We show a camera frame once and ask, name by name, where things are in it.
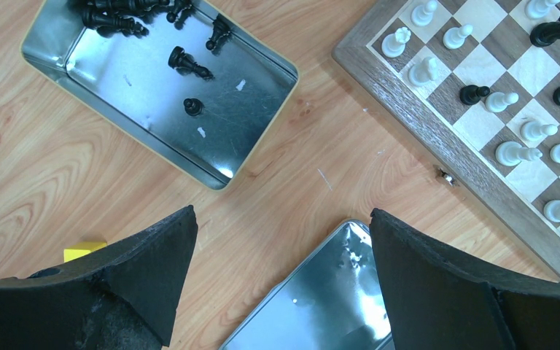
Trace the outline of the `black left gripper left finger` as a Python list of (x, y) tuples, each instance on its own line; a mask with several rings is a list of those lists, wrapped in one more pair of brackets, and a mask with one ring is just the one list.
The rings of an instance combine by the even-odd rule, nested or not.
[(161, 349), (198, 233), (192, 206), (81, 258), (0, 279), (0, 349)]

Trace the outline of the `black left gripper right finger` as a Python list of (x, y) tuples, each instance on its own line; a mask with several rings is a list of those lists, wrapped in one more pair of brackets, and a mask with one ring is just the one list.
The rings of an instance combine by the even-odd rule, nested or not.
[(560, 283), (486, 262), (371, 212), (396, 349), (560, 349)]

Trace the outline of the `wooden chess board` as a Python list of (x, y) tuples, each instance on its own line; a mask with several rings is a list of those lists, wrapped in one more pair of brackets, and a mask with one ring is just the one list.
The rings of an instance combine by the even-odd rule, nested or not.
[(332, 55), (560, 277), (560, 1), (378, 1)]

